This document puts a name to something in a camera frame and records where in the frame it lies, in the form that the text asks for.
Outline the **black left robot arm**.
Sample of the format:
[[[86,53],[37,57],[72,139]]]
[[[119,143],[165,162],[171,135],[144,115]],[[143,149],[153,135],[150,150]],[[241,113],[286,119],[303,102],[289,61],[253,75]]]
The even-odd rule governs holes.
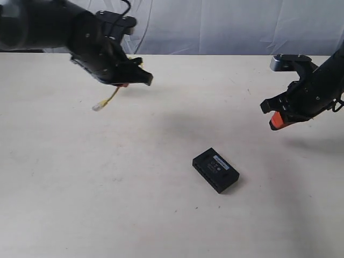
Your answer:
[[[137,20],[126,13],[92,13],[70,1],[1,1],[1,49],[65,48],[71,62],[103,84],[150,85],[153,75],[121,47]]]

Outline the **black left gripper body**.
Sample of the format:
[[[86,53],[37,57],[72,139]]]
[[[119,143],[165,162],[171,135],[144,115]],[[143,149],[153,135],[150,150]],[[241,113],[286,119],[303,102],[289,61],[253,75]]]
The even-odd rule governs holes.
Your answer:
[[[70,60],[103,84],[129,84],[119,69],[128,58],[121,39],[113,36],[81,34],[70,38]]]

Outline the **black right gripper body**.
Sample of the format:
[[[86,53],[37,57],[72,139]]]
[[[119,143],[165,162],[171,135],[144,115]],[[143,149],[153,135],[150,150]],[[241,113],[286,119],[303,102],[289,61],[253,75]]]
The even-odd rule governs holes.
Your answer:
[[[315,117],[343,107],[343,63],[323,63],[310,76],[293,82],[286,91],[289,109]]]

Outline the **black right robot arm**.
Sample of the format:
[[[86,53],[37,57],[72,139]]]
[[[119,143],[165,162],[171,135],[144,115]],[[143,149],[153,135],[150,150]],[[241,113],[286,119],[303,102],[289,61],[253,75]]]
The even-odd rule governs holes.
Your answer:
[[[338,112],[343,108],[343,45],[320,66],[306,55],[278,54],[272,57],[270,69],[295,71],[299,76],[285,92],[260,104],[264,114],[274,112],[269,121],[271,130],[309,121],[326,110]]]

